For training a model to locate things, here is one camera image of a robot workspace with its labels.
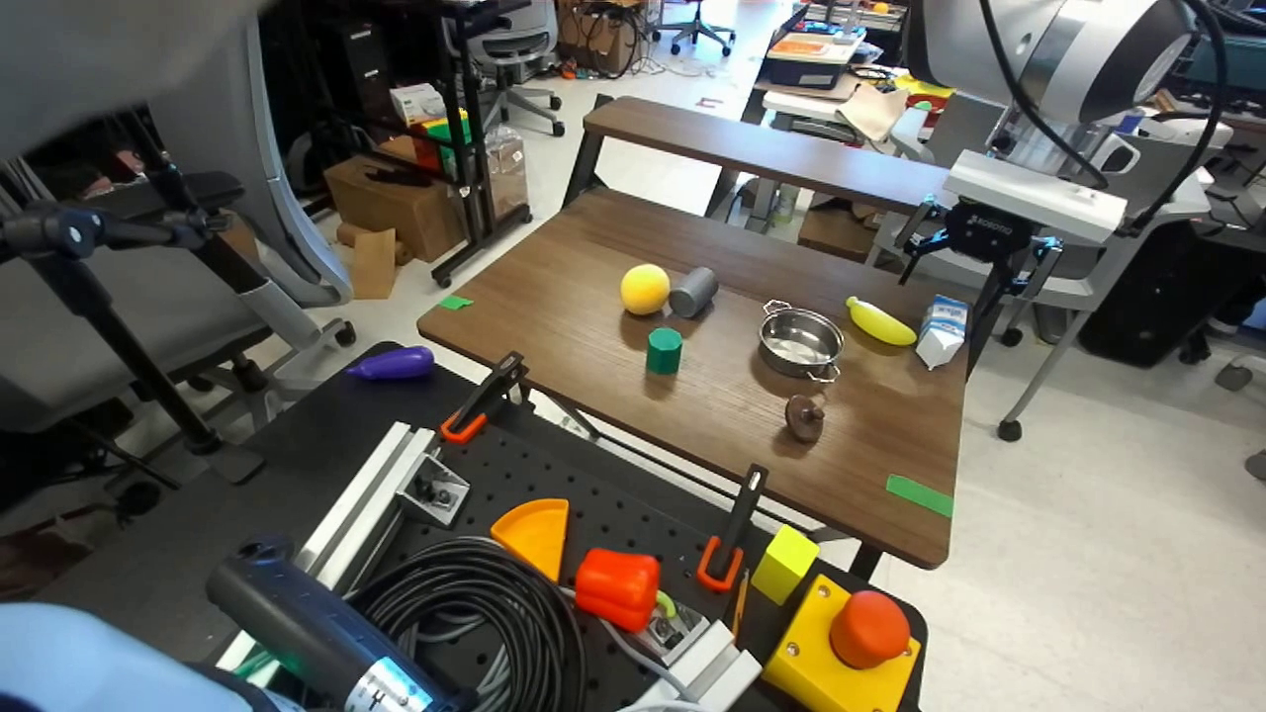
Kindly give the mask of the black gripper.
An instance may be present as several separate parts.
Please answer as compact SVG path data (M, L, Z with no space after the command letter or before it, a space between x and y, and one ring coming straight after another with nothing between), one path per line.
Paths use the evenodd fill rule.
M896 233L896 254L907 266L919 266L928 254L956 254L981 259L1004 286L1033 286L1052 271L1062 245L1052 233L1041 233L1027 217L960 200L935 205L925 200Z

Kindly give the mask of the robot arm white silver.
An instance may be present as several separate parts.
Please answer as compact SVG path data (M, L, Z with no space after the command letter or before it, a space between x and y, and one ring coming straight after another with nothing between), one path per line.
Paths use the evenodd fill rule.
M925 72L1018 118L1007 150L956 150L944 178L944 249L1011 279L1041 236L1136 236L1107 175L1076 146L1084 128L1140 108L1179 64L1204 0L919 0Z

